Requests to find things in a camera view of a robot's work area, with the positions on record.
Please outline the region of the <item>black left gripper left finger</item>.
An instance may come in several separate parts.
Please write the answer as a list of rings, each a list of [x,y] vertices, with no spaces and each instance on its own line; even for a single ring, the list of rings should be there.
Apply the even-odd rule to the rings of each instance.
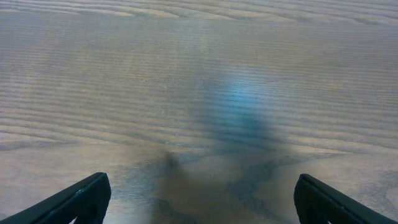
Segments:
[[[110,198],[108,176],[97,172],[1,224],[102,224]]]

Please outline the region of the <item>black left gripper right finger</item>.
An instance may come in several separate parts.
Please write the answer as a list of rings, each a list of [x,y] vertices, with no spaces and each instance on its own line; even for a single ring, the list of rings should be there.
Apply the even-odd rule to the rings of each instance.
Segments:
[[[300,174],[294,204],[301,224],[397,224],[309,174]]]

